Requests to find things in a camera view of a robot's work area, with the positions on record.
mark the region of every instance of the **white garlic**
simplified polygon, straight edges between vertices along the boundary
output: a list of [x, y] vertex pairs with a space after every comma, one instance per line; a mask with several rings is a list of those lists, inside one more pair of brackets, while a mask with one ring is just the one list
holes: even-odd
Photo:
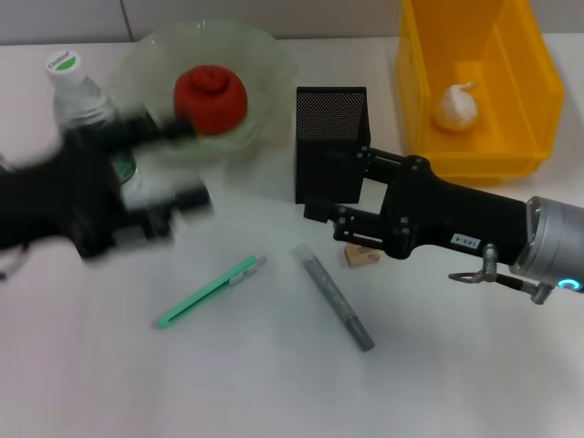
[[470, 128], [478, 117], [478, 105], [468, 94], [474, 87], [476, 82], [449, 87], [434, 112], [436, 123], [447, 130], [461, 131]]

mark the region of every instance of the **blue indicator light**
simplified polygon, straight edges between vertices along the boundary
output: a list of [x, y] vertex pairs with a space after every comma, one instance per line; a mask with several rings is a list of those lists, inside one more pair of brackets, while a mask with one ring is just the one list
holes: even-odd
[[563, 287], [565, 289], [572, 289], [572, 290], [581, 290], [582, 289], [582, 284], [578, 280], [574, 280], [572, 278], [564, 278], [563, 280], [559, 280], [558, 286]]

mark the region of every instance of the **label on robot arm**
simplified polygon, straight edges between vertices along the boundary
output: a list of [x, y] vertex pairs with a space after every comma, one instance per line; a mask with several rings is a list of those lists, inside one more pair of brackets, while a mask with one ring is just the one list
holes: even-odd
[[466, 246], [467, 248], [476, 249], [481, 244], [481, 239], [475, 239], [468, 235], [454, 234], [450, 241], [451, 244]]

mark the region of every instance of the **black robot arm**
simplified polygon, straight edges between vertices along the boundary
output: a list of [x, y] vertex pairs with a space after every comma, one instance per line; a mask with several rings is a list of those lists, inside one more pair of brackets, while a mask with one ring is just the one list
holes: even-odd
[[83, 258], [136, 240], [169, 238], [172, 212], [208, 205], [203, 187], [128, 211], [110, 156], [152, 141], [192, 137], [188, 120], [157, 126], [148, 114], [106, 128], [65, 132], [61, 148], [45, 162], [0, 174], [0, 249], [63, 236]]
[[332, 220], [335, 239], [382, 249], [397, 259], [421, 245], [482, 257], [490, 244], [499, 262], [513, 265], [526, 246], [525, 203], [445, 182], [422, 157], [370, 150], [366, 175], [388, 184], [378, 214], [310, 199], [305, 217]]

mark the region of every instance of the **gray pencil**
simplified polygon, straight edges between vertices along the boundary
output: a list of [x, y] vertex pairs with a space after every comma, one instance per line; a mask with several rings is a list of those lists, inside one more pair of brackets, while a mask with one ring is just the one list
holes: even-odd
[[329, 304], [339, 316], [351, 336], [355, 339], [363, 351], [369, 351], [375, 347], [375, 343], [363, 327], [355, 311], [350, 306], [347, 299], [340, 292], [339, 288], [330, 277], [327, 269], [320, 263], [318, 257], [312, 252], [307, 244], [297, 246], [292, 253], [300, 260], [302, 266], [308, 271], [313, 281], [325, 296]]

